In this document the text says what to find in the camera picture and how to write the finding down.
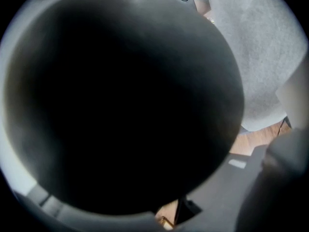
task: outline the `wooden floor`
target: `wooden floor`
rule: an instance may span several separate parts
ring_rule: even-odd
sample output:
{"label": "wooden floor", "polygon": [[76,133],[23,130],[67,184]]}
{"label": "wooden floor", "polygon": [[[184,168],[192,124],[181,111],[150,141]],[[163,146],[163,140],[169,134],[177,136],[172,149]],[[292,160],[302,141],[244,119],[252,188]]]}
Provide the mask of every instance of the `wooden floor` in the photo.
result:
{"label": "wooden floor", "polygon": [[[262,129],[260,131],[251,132],[245,135],[239,135],[234,142],[230,153],[240,154],[240,155],[251,155],[253,149],[259,145],[267,145],[274,138],[277,137],[279,132],[281,122]],[[279,135],[287,133],[290,131],[289,126],[284,122],[280,130]],[[156,214],[156,218],[159,220],[161,217],[166,217],[172,224],[174,224],[175,214],[177,209],[177,201],[163,206],[159,212]]]}

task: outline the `blurry dark cylinder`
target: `blurry dark cylinder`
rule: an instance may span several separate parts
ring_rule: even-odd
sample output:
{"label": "blurry dark cylinder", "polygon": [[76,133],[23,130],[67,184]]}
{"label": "blurry dark cylinder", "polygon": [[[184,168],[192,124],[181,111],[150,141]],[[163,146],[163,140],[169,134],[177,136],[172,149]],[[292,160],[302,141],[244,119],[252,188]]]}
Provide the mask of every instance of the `blurry dark cylinder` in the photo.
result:
{"label": "blurry dark cylinder", "polygon": [[5,67],[6,130],[61,201],[103,214],[155,210],[231,148],[239,71],[197,12],[173,0],[57,0],[23,30]]}

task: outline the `gray fabric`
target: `gray fabric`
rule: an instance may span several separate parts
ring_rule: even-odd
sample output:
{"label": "gray fabric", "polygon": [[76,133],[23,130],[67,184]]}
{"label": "gray fabric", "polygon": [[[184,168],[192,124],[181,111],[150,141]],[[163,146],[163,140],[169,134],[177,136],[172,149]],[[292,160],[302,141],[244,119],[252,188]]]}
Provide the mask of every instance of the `gray fabric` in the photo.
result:
{"label": "gray fabric", "polygon": [[283,0],[210,0],[211,16],[239,66],[245,95],[242,126],[249,131],[281,121],[276,90],[308,49],[308,40]]}

